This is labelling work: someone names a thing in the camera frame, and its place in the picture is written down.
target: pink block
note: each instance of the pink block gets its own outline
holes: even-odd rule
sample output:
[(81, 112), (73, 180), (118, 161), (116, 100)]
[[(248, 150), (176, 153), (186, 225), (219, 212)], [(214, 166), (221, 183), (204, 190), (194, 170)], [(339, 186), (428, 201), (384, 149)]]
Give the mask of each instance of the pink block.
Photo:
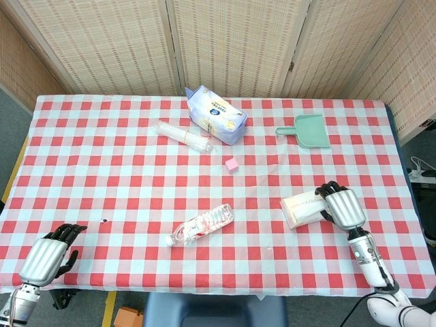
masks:
[(228, 160), (225, 162), (225, 166), (227, 167), (227, 169), (229, 170), (229, 172), (235, 172), (235, 171), (237, 171), (238, 168), (239, 168), (239, 165), (238, 165), (238, 163), (236, 162), (236, 159), (235, 159), (235, 158), (228, 159)]

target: dustpan handle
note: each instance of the dustpan handle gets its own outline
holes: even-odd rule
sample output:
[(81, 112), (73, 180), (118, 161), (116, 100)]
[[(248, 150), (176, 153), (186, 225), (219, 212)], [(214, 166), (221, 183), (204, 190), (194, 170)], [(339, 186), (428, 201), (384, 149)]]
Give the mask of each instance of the dustpan handle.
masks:
[(295, 135), (296, 130), (295, 127), (278, 127), (275, 129), (275, 133), (277, 135)]

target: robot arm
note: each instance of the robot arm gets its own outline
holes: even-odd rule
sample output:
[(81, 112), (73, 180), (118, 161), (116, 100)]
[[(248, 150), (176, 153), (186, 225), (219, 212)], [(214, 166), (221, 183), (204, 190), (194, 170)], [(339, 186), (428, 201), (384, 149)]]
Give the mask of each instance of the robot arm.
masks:
[(368, 299), (368, 310), (381, 325), (391, 327), (435, 327), (436, 313), (430, 315), (413, 306), (392, 278), (375, 246), (371, 233), (362, 229), (366, 217), (356, 194), (330, 181), (315, 190), (328, 204), (331, 215), (322, 216), (348, 232), (348, 243), (375, 294)]
[(72, 251), (64, 266), (61, 266), (62, 260), (77, 235), (86, 228), (66, 223), (36, 240), (19, 272), (23, 284), (11, 293), (0, 311), (0, 327), (27, 324), (40, 299), (40, 287), (71, 270), (78, 251)]

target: blue chair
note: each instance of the blue chair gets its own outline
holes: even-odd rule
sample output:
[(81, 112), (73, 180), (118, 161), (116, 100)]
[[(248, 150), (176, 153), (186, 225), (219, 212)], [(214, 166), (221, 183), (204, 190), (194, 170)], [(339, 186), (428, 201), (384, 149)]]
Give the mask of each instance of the blue chair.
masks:
[(144, 327), (287, 327), (286, 298), (150, 293)]

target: tissue pack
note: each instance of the tissue pack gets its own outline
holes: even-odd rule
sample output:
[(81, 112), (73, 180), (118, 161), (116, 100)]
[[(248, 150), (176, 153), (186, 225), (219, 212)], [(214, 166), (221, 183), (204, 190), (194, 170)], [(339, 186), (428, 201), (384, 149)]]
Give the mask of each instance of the tissue pack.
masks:
[(189, 116), (210, 135), (233, 145), (245, 133), (247, 114), (201, 85), (195, 91), (185, 88)]

